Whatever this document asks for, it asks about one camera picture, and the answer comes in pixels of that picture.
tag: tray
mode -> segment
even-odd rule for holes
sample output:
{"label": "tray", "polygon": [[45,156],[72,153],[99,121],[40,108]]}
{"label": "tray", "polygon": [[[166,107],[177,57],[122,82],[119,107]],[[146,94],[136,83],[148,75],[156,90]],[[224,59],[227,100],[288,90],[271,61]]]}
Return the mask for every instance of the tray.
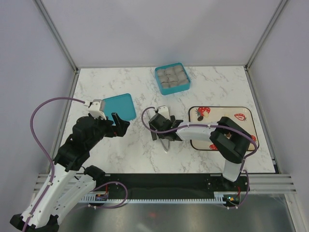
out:
{"label": "tray", "polygon": [[122,120],[130,121],[136,118],[136,112],[131,94],[126,93],[110,98],[105,101],[104,114],[109,120],[112,120],[112,113],[117,113]]}
{"label": "tray", "polygon": [[[251,111],[246,107],[230,106],[193,106],[189,109],[190,122],[217,122],[226,116],[235,121],[247,131],[258,145],[258,138],[252,118]],[[191,140],[191,146],[196,150],[215,151],[212,142]],[[248,151],[253,151],[254,146],[250,144]]]}

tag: teal container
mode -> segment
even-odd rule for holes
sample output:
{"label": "teal container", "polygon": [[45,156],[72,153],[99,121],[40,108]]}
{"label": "teal container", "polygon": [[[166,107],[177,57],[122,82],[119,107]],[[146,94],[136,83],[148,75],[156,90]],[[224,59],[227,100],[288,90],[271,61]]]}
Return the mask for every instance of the teal container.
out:
{"label": "teal container", "polygon": [[131,94],[126,93],[111,98],[105,98],[103,101],[105,101],[103,112],[109,120],[113,121],[112,113],[117,113],[119,117],[125,121],[131,121],[136,118]]}
{"label": "teal container", "polygon": [[[181,85],[181,86],[171,87],[171,88],[163,88],[161,83],[160,83],[157,71],[160,70],[160,69],[167,69],[167,68],[174,67],[174,66],[177,66],[177,65],[181,65],[182,66],[183,71],[184,71],[185,75],[187,76],[187,79],[188,79],[189,83],[185,84],[185,85]],[[172,94],[172,93],[177,93],[177,92],[188,90],[190,88],[191,80],[190,80],[186,70],[184,69],[183,64],[181,64],[181,63],[175,63],[175,64],[169,64],[169,65],[157,67],[154,70],[154,74],[155,74],[155,79],[156,79],[156,81],[157,81],[157,83],[159,85],[159,89],[160,89],[160,92],[162,93],[162,95],[168,95],[168,94]]]}

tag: metal floor panel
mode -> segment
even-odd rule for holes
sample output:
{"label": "metal floor panel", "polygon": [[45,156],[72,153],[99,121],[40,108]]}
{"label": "metal floor panel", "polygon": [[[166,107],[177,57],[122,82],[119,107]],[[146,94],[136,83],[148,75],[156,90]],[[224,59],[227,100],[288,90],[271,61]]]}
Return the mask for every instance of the metal floor panel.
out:
{"label": "metal floor panel", "polygon": [[295,232],[284,195],[249,195],[238,210],[212,204],[127,204],[71,212],[59,232]]}

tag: teal box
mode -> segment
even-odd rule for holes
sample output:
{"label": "teal box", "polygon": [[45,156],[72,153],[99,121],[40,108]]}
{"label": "teal box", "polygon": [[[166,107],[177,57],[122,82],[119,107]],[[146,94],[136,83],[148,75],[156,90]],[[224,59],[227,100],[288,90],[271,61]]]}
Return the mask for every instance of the teal box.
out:
{"label": "teal box", "polygon": [[[189,83],[181,85],[181,86],[171,87],[171,88],[163,88],[162,85],[161,85],[161,82],[159,80],[157,71],[160,70],[160,69],[167,69],[167,68],[174,67],[174,66],[177,66],[177,65],[181,65],[182,66],[183,71],[184,71],[185,75],[187,76],[187,79],[188,79]],[[177,93],[177,92],[188,90],[190,88],[191,80],[190,80],[186,70],[184,69],[183,64],[181,64],[181,63],[175,63],[175,64],[169,64],[169,65],[157,67],[154,70],[154,74],[155,74],[155,79],[156,79],[156,81],[157,81],[157,83],[159,85],[159,89],[160,89],[160,92],[162,93],[162,95],[168,95],[168,94],[172,94],[172,93]]]}

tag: gray cube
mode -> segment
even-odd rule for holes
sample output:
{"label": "gray cube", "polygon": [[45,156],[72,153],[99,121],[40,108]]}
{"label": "gray cube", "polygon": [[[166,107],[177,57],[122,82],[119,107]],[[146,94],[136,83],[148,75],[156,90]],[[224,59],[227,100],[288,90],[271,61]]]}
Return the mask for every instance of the gray cube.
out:
{"label": "gray cube", "polygon": [[167,76],[163,75],[163,76],[159,76],[159,81],[160,83],[169,82],[169,79]]}
{"label": "gray cube", "polygon": [[183,71],[183,67],[181,65],[174,66],[175,73],[179,73]]}
{"label": "gray cube", "polygon": [[169,79],[169,82],[178,81],[178,78],[175,74],[174,75],[167,75],[167,77]]}
{"label": "gray cube", "polygon": [[169,88],[169,83],[167,82],[163,82],[161,83],[161,85],[162,85],[162,88]]}
{"label": "gray cube", "polygon": [[172,81],[172,82],[169,82],[169,86],[172,88],[172,87],[175,87],[175,86],[178,86],[178,82],[177,81]]}
{"label": "gray cube", "polygon": [[187,79],[187,75],[184,73],[184,71],[181,71],[177,73],[178,81],[183,81]]}
{"label": "gray cube", "polygon": [[178,85],[181,86],[181,85],[185,85],[185,84],[188,84],[189,81],[188,79],[185,79],[185,80],[182,80],[182,81],[178,81]]}
{"label": "gray cube", "polygon": [[158,76],[164,76],[165,75],[165,69],[159,69],[156,71],[156,74],[158,74]]}
{"label": "gray cube", "polygon": [[174,75],[174,74],[175,74],[175,71],[173,67],[165,69],[165,75]]}

